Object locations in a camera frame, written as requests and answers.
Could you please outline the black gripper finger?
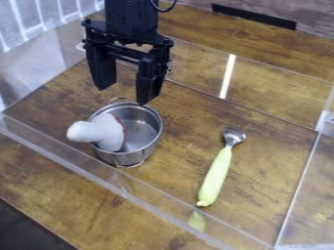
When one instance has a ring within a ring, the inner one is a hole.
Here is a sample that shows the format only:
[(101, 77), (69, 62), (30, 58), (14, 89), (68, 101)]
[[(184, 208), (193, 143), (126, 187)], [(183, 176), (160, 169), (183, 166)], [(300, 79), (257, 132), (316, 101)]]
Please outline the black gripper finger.
[(102, 91), (116, 83), (116, 58), (104, 46), (85, 42), (84, 49), (92, 82)]
[(166, 70), (165, 64), (150, 59), (138, 61), (136, 77), (136, 99), (138, 105), (146, 104), (160, 94)]

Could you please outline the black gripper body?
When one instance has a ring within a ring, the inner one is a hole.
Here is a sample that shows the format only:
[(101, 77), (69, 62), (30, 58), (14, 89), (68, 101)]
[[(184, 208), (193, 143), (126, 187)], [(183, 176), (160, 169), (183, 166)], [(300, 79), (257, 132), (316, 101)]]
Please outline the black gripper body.
[(154, 60), (165, 64), (166, 72), (171, 70), (169, 49), (173, 41), (156, 31), (144, 31), (130, 35), (109, 33), (102, 21), (84, 20), (84, 43), (89, 42), (104, 46), (116, 60), (138, 65), (141, 59)]

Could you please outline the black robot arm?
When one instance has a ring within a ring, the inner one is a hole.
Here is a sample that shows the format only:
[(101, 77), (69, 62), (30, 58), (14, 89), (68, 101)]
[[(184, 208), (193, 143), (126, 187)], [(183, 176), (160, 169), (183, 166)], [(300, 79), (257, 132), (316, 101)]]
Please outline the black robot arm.
[(116, 60), (137, 66), (136, 99), (138, 105), (154, 99), (171, 70), (169, 49), (173, 41), (157, 33), (158, 0), (104, 0), (104, 21), (85, 19), (82, 48), (98, 90), (117, 82)]

